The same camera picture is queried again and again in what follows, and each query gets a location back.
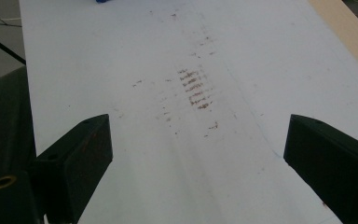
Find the brass grommet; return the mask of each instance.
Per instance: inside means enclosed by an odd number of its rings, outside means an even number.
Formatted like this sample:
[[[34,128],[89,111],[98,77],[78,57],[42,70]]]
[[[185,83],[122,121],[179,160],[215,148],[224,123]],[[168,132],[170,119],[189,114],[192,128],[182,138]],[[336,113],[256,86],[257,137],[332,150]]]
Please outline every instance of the brass grommet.
[[[0,177],[0,189],[4,189],[16,182],[17,177],[14,175],[5,175]]]

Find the gray floor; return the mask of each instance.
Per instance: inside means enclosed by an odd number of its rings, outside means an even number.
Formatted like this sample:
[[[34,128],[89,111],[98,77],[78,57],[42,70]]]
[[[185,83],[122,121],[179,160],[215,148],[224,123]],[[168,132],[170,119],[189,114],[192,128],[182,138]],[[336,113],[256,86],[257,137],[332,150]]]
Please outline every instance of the gray floor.
[[[0,0],[0,18],[20,17],[19,0]],[[6,21],[8,24],[21,25],[21,21]],[[0,25],[0,42],[25,59],[21,27]],[[22,64],[0,49],[0,76],[7,74]]]

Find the black cable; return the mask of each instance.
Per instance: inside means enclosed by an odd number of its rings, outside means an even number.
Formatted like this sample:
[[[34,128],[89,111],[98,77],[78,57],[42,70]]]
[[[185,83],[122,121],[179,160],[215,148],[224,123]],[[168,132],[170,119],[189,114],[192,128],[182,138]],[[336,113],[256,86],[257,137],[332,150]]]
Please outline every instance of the black cable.
[[[8,49],[5,45],[0,43],[0,49],[9,54],[11,57],[15,58],[17,61],[21,62],[22,64],[26,64],[26,61],[20,57],[18,54],[13,52],[11,49]]]

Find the white board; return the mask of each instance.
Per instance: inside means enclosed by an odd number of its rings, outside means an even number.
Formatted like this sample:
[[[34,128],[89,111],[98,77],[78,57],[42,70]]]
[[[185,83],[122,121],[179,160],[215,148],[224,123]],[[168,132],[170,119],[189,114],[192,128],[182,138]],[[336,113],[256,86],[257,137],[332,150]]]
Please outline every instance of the white board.
[[[282,158],[290,114],[358,139],[358,62],[305,0],[21,0],[38,153],[109,114],[79,223],[340,223]]]

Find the wooden edge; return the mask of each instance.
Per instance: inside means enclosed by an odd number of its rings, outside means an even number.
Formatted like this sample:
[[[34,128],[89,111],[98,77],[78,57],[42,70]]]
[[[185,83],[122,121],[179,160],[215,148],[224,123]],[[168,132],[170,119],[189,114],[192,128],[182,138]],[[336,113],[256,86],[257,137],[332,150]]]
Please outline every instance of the wooden edge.
[[[342,0],[309,0],[358,61],[358,19]]]

